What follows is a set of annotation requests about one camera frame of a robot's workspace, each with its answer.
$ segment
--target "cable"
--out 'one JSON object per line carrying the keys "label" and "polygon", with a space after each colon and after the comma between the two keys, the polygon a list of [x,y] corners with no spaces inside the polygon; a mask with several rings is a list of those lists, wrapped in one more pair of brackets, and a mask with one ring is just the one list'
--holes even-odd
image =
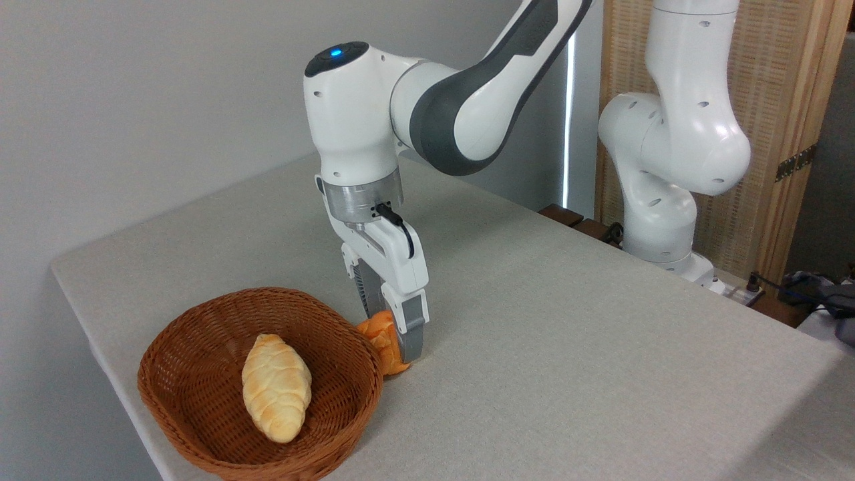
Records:
{"label": "cable", "polygon": [[[771,287],[776,288],[785,294],[791,295],[795,298],[806,300],[806,301],[810,302],[811,304],[815,304],[815,305],[822,304],[823,306],[833,307],[834,309],[840,309],[841,311],[844,311],[844,312],[851,312],[852,311],[852,308],[850,306],[842,306],[840,304],[835,304],[834,302],[828,302],[827,300],[811,297],[809,295],[805,295],[802,293],[792,291],[788,288],[784,288],[783,286],[779,286],[778,284],[770,281],[769,279],[767,279],[763,276],[760,276],[757,272],[751,273],[751,275],[749,276],[749,279],[748,279],[748,283],[749,284],[756,283],[757,279],[759,279],[760,281],[763,281],[766,284],[769,284]],[[835,295],[838,297],[845,297],[847,299],[855,299],[855,296],[850,296],[850,295],[845,295],[845,294],[832,294],[829,297],[834,297]]]}
{"label": "cable", "polygon": [[390,223],[400,227],[404,231],[404,235],[407,236],[407,244],[410,247],[410,256],[408,258],[413,258],[416,255],[416,246],[413,244],[413,238],[410,237],[410,232],[407,230],[407,226],[404,225],[404,219],[396,214],[392,207],[387,204],[378,204],[374,206],[374,210],[377,211],[383,218],[385,218]]}

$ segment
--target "metal hinge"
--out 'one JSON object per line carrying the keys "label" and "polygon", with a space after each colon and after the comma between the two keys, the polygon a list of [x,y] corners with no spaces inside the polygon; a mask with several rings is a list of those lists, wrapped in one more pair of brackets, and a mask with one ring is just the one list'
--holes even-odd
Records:
{"label": "metal hinge", "polygon": [[811,145],[789,159],[781,162],[778,165],[778,173],[775,176],[775,182],[780,182],[792,174],[802,170],[805,166],[813,162],[813,158],[817,154],[817,144]]}

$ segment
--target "white wall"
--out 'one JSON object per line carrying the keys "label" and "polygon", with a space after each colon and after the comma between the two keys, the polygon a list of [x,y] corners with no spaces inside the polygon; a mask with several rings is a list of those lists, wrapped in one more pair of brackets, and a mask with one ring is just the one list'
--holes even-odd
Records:
{"label": "white wall", "polygon": [[[4,3],[0,479],[157,478],[49,275],[54,257],[312,151],[301,76],[326,46],[362,39],[463,68],[517,5]],[[558,196],[563,77],[549,79],[489,174],[532,207]]]}

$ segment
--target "basket rim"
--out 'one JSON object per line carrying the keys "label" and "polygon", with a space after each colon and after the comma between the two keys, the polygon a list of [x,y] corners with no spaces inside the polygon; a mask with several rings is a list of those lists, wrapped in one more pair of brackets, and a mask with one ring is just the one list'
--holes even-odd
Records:
{"label": "basket rim", "polygon": [[[183,324],[183,322],[185,322],[189,316],[191,316],[194,312],[198,310],[204,309],[205,307],[210,305],[227,301],[234,297],[244,296],[247,294],[261,293],[296,296],[309,301],[311,304],[314,304],[316,307],[320,308],[327,314],[329,320],[335,322],[339,326],[344,327],[345,330],[349,331],[351,337],[356,340],[362,346],[363,351],[369,355],[371,364],[374,367],[372,388],[375,394],[369,397],[368,404],[359,410],[357,415],[351,420],[350,423],[348,423],[346,427],[342,428],[339,431],[339,434],[337,436],[329,437],[323,442],[319,442],[318,444],[316,444],[318,448],[326,447],[334,443],[345,446],[347,442],[342,442],[342,440],[347,440],[357,435],[358,442],[358,438],[361,437],[359,431],[364,431],[366,424],[368,423],[371,416],[374,414],[374,411],[376,410],[377,404],[380,402],[380,395],[382,393],[383,388],[383,375],[380,373],[379,354],[370,344],[369,340],[366,339],[365,336],[362,336],[356,330],[356,327],[354,327],[353,324],[349,323],[338,312],[336,312],[334,309],[327,306],[311,294],[307,294],[304,291],[294,288],[270,286],[245,288],[239,291],[223,294],[213,299],[207,300],[201,304],[190,307],[186,311],[182,312],[177,318],[167,324],[167,326],[163,328],[163,330],[158,333],[158,335],[151,341],[151,344],[146,348],[145,353],[143,354],[143,357],[140,360],[139,370],[137,372],[137,388],[140,393],[140,397],[142,398],[142,401],[146,405],[146,407],[148,407],[150,410],[153,408],[157,410],[157,413],[160,417],[153,415],[154,413],[150,414],[152,414],[152,417],[155,419],[166,438],[170,441],[170,443],[173,444],[173,447],[177,451],[179,451],[179,454],[181,454],[182,457],[190,461],[193,465],[208,472],[211,471],[206,469],[205,465],[226,468],[230,471],[254,472],[267,470],[270,468],[287,464],[289,466],[292,466],[294,468],[294,471],[299,471],[300,469],[316,465],[319,461],[324,460],[324,458],[330,455],[327,454],[325,456],[313,458],[310,454],[305,454],[303,456],[298,456],[295,458],[288,458],[286,460],[275,460],[262,464],[241,464],[218,460],[211,455],[201,452],[202,449],[197,448],[195,443],[192,443],[186,439],[186,434],[178,428],[178,423],[175,421],[174,417],[166,409],[163,408],[162,401],[154,392],[151,369],[153,368],[153,361],[156,358],[156,353],[154,352],[154,347],[156,344],[163,345],[166,344],[169,340],[171,340],[176,335],[177,329]],[[183,449],[179,448],[179,446],[176,446],[176,443],[180,444]]]}

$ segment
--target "table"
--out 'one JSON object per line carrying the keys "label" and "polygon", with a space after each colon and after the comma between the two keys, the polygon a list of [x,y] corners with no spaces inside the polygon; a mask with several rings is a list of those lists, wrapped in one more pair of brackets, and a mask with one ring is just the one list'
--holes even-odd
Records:
{"label": "table", "polygon": [[[310,156],[52,269],[164,479],[209,480],[136,388],[184,310],[258,286],[363,320]],[[854,479],[855,359],[625,252],[402,160],[431,280],[425,350],[328,479]]]}

